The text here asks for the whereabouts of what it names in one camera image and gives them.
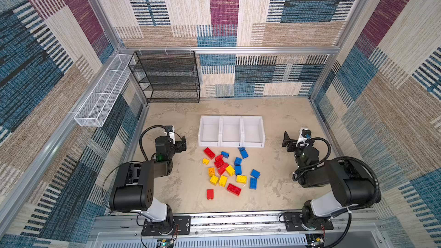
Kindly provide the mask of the yellow lego hollow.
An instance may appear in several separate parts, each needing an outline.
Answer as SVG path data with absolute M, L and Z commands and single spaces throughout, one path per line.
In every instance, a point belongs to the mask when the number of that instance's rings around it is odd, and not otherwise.
M 208 168 L 208 174 L 210 177 L 215 175 L 215 168 Z

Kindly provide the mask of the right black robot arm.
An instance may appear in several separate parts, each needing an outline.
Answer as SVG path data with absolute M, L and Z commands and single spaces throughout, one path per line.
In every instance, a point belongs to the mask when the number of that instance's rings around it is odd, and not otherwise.
M 381 201 L 380 183 L 367 163 L 354 157 L 330 158 L 330 143 L 321 137 L 312 137 L 308 128 L 302 128 L 297 139 L 284 133 L 282 146 L 295 157 L 297 169 L 292 180 L 303 188 L 330 186 L 330 192 L 308 200 L 301 212 L 286 213 L 287 228 L 302 226 L 303 230 L 322 227 L 331 229 L 331 219 L 353 210 L 370 208 Z

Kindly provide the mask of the red lego long cluster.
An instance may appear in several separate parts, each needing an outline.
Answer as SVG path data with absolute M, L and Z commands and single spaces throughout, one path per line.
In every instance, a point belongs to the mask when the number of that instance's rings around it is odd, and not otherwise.
M 223 163 L 219 168 L 218 168 L 218 174 L 220 176 L 223 175 L 223 173 L 226 171 L 226 168 L 229 166 L 228 163 Z

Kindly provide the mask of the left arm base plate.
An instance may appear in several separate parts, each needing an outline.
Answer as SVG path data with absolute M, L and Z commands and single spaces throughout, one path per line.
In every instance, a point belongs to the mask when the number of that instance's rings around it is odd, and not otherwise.
M 166 218 L 162 222 L 152 223 L 149 220 L 145 220 L 141 235 L 143 237 L 159 237 L 159 236 L 172 236 L 177 235 L 189 235 L 191 227 L 191 217 L 189 215 L 173 216 L 172 218 Z

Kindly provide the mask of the yellow lego cluster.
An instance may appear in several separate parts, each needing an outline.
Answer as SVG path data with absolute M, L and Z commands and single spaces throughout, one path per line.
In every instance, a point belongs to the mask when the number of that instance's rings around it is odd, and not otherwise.
M 229 174 L 229 176 L 235 175 L 235 169 L 231 165 L 226 167 L 226 172 Z

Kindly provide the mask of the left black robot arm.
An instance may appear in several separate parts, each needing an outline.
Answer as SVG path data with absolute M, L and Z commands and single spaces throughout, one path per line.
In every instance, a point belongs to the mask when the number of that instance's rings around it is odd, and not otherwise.
M 143 137 L 152 129 L 164 134 L 155 139 L 155 153 L 148 157 L 143 147 Z M 175 132 L 172 125 L 153 125 L 139 138 L 143 162 L 121 164 L 109 197 L 109 208 L 121 213 L 134 213 L 145 218 L 144 235 L 170 235 L 178 230 L 171 206 L 154 197 L 154 180 L 172 173 L 173 157 L 187 150 L 186 138 Z

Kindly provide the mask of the large red lego bottom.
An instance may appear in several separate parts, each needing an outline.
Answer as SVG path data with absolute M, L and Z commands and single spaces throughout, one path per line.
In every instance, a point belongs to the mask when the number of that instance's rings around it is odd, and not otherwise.
M 227 191 L 236 196 L 240 196 L 242 189 L 235 186 L 234 184 L 229 184 L 227 186 Z

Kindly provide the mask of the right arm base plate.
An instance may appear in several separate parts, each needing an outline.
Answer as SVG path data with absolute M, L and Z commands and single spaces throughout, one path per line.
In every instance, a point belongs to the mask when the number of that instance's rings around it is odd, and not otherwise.
M 330 218 L 316 217 L 312 214 L 304 214 L 300 211 L 286 211 L 279 215 L 279 222 L 283 223 L 286 230 L 292 231 L 328 231 L 334 226 Z

